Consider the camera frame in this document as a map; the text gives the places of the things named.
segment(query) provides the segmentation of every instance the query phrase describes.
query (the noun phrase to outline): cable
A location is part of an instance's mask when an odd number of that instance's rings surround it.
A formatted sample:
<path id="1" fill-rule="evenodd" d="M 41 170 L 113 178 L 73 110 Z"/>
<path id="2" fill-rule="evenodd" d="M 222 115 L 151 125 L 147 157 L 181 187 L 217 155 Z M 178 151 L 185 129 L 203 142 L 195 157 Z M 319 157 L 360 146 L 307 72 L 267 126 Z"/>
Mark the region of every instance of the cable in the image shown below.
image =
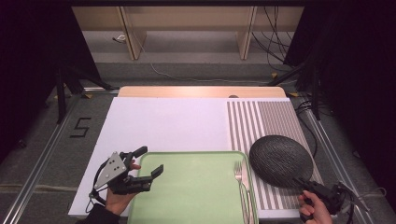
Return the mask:
<path id="1" fill-rule="evenodd" d="M 358 199 L 362 199 L 364 197 L 368 197 L 370 194 L 373 194 L 375 191 L 377 190 L 381 190 L 382 196 L 387 196 L 387 190 L 384 188 L 376 188 L 376 189 L 372 189 L 366 193 L 361 194 L 361 196 L 358 197 Z"/>
<path id="2" fill-rule="evenodd" d="M 276 28 L 276 26 L 277 26 L 277 13 L 278 13 L 278 11 L 279 11 L 279 7 L 274 7 L 274 17 L 275 17 L 275 22 L 274 22 L 274 24 L 272 23 L 272 21 L 271 21 L 271 19 L 270 19 L 270 16 L 269 16 L 269 14 L 268 14 L 268 12 L 267 12 L 267 9 L 266 9 L 265 7 L 263 7 L 263 8 L 264 8 L 264 11 L 265 11 L 265 15 L 267 16 L 267 19 L 268 19 L 268 21 L 270 22 L 271 28 L 273 29 L 273 35 L 276 36 L 276 39 L 277 39 L 277 42 L 278 42 L 278 43 L 282 43 L 282 41 L 280 40 L 280 38 L 279 38 L 279 36 L 278 36 L 278 34 L 277 34 L 277 28 Z M 282 54 L 282 57 L 285 58 L 285 56 L 283 55 L 282 49 L 280 48 L 281 45 L 278 45 L 278 46 L 279 46 L 280 53 Z"/>
<path id="3" fill-rule="evenodd" d="M 351 193 L 348 190 L 346 192 L 349 195 L 350 203 L 351 203 L 350 208 L 349 208 L 349 219 L 347 220 L 346 224 L 351 224 L 351 223 L 353 223 L 353 213 L 355 211 L 355 205 L 353 204 L 354 198 L 353 198 L 353 195 L 351 195 Z"/>
<path id="4" fill-rule="evenodd" d="M 264 36 L 267 40 L 271 40 L 267 35 L 265 35 L 265 33 L 262 31 L 262 36 Z M 276 41 L 274 41 L 273 40 L 273 42 L 275 43 L 275 44 L 278 44 L 278 45 L 283 45 L 283 46 L 285 46 L 285 47 L 289 47 L 289 45 L 285 45 L 285 44 L 283 44 L 283 43 L 278 43 L 278 42 L 276 42 Z"/>
<path id="5" fill-rule="evenodd" d="M 136 34 L 133 32 L 134 34 L 134 38 L 136 39 L 137 43 L 139 44 L 140 48 L 143 50 L 143 52 L 146 52 L 146 50 L 143 48 L 142 44 L 140 43 L 140 41 L 138 40 Z M 170 77 L 174 80 L 180 80 L 180 81 L 196 81 L 196 82 L 215 82 L 215 81 L 222 81 L 222 82 L 230 82 L 230 83 L 256 83 L 256 84 L 268 84 L 270 82 L 261 82 L 261 81 L 247 81 L 247 80 L 241 80 L 241 81 L 236 81 L 236 80 L 227 80 L 227 79 L 196 79 L 196 78 L 190 78 L 190 77 L 174 77 L 171 76 L 169 74 L 166 73 L 162 73 L 157 71 L 157 69 L 155 69 L 153 63 L 150 63 L 152 70 L 161 76 L 166 76 L 166 77 Z"/>
<path id="6" fill-rule="evenodd" d="M 312 136 L 314 137 L 315 147 L 314 147 L 314 152 L 312 153 L 312 158 L 315 158 L 316 155 L 317 155 L 317 152 L 318 152 L 318 140 L 317 140 L 317 137 L 315 136 L 314 132 L 312 132 L 312 130 L 308 127 L 308 125 L 305 123 L 305 121 L 300 117 L 300 114 L 301 114 L 302 112 L 304 112 L 305 110 L 310 109 L 310 106 L 311 106 L 311 105 L 309 105 L 309 106 L 303 106 L 303 105 L 308 104 L 308 103 L 310 103 L 310 102 L 311 102 L 311 101 L 308 100 L 308 101 L 304 101 L 304 102 L 300 103 L 300 104 L 298 105 L 298 107 L 295 109 L 295 111 L 296 111 L 296 115 L 297 115 L 298 120 L 305 126 L 305 128 L 306 128 L 306 129 L 312 134 Z"/>

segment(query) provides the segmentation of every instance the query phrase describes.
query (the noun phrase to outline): green plastic tray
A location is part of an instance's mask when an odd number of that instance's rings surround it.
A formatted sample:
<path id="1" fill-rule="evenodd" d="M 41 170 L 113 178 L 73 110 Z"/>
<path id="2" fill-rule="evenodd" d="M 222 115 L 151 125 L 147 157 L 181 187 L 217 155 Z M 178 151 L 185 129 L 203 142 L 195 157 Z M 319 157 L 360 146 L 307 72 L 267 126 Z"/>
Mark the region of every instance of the green plastic tray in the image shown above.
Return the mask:
<path id="1" fill-rule="evenodd" d="M 163 173 L 154 180 L 151 191 L 132 200 L 128 223 L 243 224 L 239 186 L 233 174 L 235 163 L 242 159 L 246 156 L 238 151 L 145 154 L 139 176 L 150 175 L 161 164 Z M 258 223 L 253 190 L 251 197 Z"/>

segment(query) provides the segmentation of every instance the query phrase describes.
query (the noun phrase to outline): metal frame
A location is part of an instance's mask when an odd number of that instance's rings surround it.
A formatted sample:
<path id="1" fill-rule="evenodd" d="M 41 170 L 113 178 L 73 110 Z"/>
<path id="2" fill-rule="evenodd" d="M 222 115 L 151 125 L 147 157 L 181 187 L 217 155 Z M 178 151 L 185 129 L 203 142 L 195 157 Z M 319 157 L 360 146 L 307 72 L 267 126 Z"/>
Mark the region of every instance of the metal frame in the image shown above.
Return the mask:
<path id="1" fill-rule="evenodd" d="M 356 195 L 359 196 L 357 188 L 350 178 L 347 170 L 342 163 L 340 157 L 335 151 L 334 146 L 332 145 L 332 141 L 329 136 L 326 134 L 324 127 L 322 126 L 320 120 L 317 120 L 315 115 L 309 110 L 306 112 L 309 122 L 314 128 L 315 135 L 317 136 L 319 142 L 323 146 L 323 150 L 326 153 L 326 156 L 329 159 L 330 164 L 332 165 L 332 169 L 334 170 L 338 180 L 342 181 L 346 186 L 348 186 Z M 369 213 L 363 211 L 358 206 L 355 206 L 355 217 L 358 219 L 360 224 L 374 224 L 374 221 Z"/>
<path id="2" fill-rule="evenodd" d="M 70 115 L 73 113 L 73 110 L 76 107 L 79 98 L 79 95 L 75 95 L 72 97 L 69 103 L 69 108 L 67 109 L 68 112 L 65 114 L 63 121 L 56 125 L 55 130 L 53 131 L 48 143 L 46 144 L 43 152 L 38 158 L 35 167 L 29 174 L 29 177 L 24 183 L 14 203 L 10 206 L 6 218 L 3 220 L 4 224 L 15 224 L 18 223 L 18 221 L 20 220 L 21 215 L 33 194 L 35 186 L 37 185 L 40 177 L 43 175 L 44 170 L 47 167 L 47 164 L 49 163 L 50 158 L 55 148 L 57 147 L 59 140 L 62 137 L 64 127 L 68 123 Z"/>

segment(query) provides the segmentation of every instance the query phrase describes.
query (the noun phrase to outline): white table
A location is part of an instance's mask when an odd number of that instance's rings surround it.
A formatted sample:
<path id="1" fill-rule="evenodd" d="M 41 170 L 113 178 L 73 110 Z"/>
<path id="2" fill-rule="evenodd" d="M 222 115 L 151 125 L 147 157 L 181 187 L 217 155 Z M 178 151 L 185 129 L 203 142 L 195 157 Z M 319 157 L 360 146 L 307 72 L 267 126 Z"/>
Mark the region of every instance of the white table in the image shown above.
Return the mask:
<path id="1" fill-rule="evenodd" d="M 228 98 L 231 95 L 244 98 Z M 122 88 L 108 111 L 69 215 L 86 216 L 94 174 L 114 151 L 148 146 L 148 151 L 248 154 L 254 141 L 268 134 L 285 135 L 309 148 L 289 98 L 277 87 Z M 322 182 L 316 165 L 313 179 Z M 297 191 L 272 187 L 254 174 L 253 186 L 259 219 L 299 218 Z"/>

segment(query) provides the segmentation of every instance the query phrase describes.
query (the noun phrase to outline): human hand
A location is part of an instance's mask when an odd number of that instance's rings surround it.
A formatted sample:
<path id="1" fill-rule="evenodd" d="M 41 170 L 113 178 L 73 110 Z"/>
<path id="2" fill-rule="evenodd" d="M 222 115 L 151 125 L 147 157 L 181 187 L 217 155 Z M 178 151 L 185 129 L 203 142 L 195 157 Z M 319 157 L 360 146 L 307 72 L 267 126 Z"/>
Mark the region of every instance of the human hand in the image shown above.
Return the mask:
<path id="1" fill-rule="evenodd" d="M 131 170 L 139 170 L 141 168 L 140 165 L 134 164 L 134 160 L 131 161 L 130 167 Z M 113 214 L 119 216 L 128 206 L 132 198 L 136 196 L 136 194 L 138 193 L 132 193 L 126 195 L 114 194 L 111 189 L 107 189 L 106 209 L 112 212 Z"/>
<path id="2" fill-rule="evenodd" d="M 304 200 L 310 199 L 312 204 L 307 204 Z M 307 220 L 305 224 L 332 224 L 332 217 L 324 205 L 323 201 L 315 194 L 304 190 L 302 195 L 298 196 L 300 203 L 300 213 L 311 216 L 313 219 Z"/>

